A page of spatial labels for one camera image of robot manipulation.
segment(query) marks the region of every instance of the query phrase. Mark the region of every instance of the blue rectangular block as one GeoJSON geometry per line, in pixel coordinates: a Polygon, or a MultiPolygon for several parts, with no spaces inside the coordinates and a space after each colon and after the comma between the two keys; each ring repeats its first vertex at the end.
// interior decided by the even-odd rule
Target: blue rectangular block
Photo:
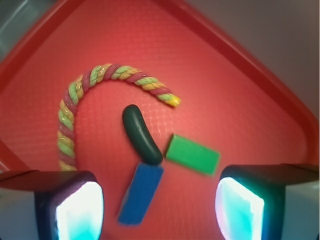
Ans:
{"type": "Polygon", "coordinates": [[[124,225],[139,225],[154,197],[164,169],[139,163],[125,193],[118,221],[124,225]]]}

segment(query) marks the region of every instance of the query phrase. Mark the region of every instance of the gray wall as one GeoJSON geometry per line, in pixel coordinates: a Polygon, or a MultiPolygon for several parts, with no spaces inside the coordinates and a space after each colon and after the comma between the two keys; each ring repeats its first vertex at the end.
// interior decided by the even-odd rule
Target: gray wall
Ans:
{"type": "Polygon", "coordinates": [[[259,59],[319,120],[319,0],[186,0],[259,59]]]}
{"type": "Polygon", "coordinates": [[[56,0],[0,0],[0,62],[56,0]]]}

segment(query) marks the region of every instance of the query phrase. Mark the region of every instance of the dark green cucumber-shaped object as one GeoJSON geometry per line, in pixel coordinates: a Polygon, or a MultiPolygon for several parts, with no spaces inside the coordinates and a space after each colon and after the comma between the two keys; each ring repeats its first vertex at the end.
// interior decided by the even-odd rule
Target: dark green cucumber-shaped object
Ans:
{"type": "Polygon", "coordinates": [[[145,164],[158,165],[163,155],[153,140],[140,109],[136,105],[127,106],[122,113],[122,122],[134,149],[145,164]]]}

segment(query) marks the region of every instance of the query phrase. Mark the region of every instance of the green eraser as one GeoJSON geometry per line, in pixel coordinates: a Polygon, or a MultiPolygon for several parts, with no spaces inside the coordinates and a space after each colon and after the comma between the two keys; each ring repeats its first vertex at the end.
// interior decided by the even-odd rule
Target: green eraser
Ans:
{"type": "Polygon", "coordinates": [[[166,158],[201,173],[212,175],[218,166],[220,154],[174,134],[166,152],[166,158]]]}

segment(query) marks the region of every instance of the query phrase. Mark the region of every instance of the multicolored rope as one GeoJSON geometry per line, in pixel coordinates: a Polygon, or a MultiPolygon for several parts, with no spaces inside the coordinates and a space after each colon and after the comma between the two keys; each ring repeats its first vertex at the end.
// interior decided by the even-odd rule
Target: multicolored rope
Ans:
{"type": "Polygon", "coordinates": [[[59,130],[57,132],[57,146],[59,148],[59,165],[62,171],[75,171],[75,133],[74,123],[77,104],[89,88],[105,80],[121,80],[141,86],[143,90],[156,96],[162,102],[177,107],[181,100],[172,94],[171,90],[155,77],[148,76],[139,69],[118,64],[96,66],[93,70],[80,75],[71,82],[60,102],[59,130]]]}

